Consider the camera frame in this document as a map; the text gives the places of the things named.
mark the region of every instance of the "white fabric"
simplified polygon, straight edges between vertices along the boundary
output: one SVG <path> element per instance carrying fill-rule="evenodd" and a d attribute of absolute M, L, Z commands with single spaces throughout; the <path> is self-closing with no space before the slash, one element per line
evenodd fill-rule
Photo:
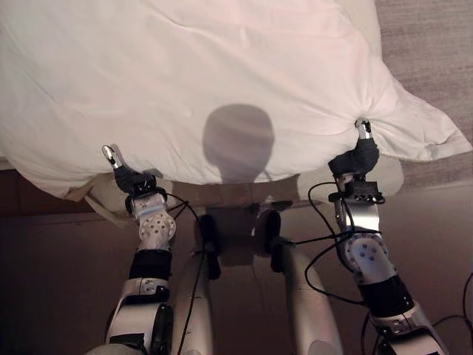
<path fill-rule="evenodd" d="M 169 180 L 278 180 L 355 146 L 432 160 L 471 145 L 395 81 L 331 0 L 1 0 L 0 145 L 64 196 L 115 143 Z"/>

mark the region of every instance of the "pillow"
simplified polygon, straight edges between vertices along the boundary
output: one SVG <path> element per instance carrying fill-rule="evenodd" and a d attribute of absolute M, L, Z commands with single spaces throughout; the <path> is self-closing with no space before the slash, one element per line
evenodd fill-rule
<path fill-rule="evenodd" d="M 110 167 L 188 183 L 278 180 L 355 146 L 433 160 L 471 145 L 390 74 L 331 0 L 4 1 L 0 145 L 57 196 Z"/>

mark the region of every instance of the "gray carpet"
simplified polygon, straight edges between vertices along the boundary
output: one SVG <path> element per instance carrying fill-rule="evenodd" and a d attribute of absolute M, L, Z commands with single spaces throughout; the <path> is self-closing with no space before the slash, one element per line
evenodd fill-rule
<path fill-rule="evenodd" d="M 377 0 L 383 58 L 412 94 L 442 109 L 473 142 L 473 1 Z M 473 153 L 403 162 L 404 189 L 473 178 Z"/>

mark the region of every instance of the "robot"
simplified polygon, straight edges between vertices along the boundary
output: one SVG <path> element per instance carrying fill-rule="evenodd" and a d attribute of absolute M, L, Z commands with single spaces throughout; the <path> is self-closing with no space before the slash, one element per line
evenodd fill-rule
<path fill-rule="evenodd" d="M 378 231 L 377 205 L 384 202 L 376 182 L 366 174 L 378 160 L 370 123 L 358 120 L 359 139 L 354 150 L 329 162 L 337 192 L 334 204 L 340 233 L 335 249 L 353 279 L 381 339 L 378 355 L 447 355 L 420 305 L 390 262 L 387 246 Z M 120 161 L 115 151 L 103 147 L 118 187 L 128 194 L 126 209 L 139 225 L 141 243 L 124 283 L 106 334 L 106 344 L 89 354 L 211 355 L 214 342 L 208 281 L 220 276 L 214 221 L 200 218 L 202 245 L 189 258 L 177 289 L 174 309 L 168 304 L 172 254 L 169 243 L 176 223 L 167 212 L 168 194 L 156 186 L 153 175 L 137 173 Z M 290 328 L 297 355 L 344 353 L 328 297 L 313 264 L 296 249 L 296 243 L 279 236 L 280 216 L 266 215 L 265 250 L 271 268 L 282 273 Z"/>

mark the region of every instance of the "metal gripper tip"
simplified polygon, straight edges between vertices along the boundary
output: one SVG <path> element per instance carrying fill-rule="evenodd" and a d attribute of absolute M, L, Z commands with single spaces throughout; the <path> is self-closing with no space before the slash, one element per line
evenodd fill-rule
<path fill-rule="evenodd" d="M 117 153 L 115 153 L 115 150 L 113 150 L 110 146 L 102 146 L 102 153 L 109 161 L 113 169 L 118 169 L 123 165 L 120 161 L 120 158 L 117 156 Z"/>

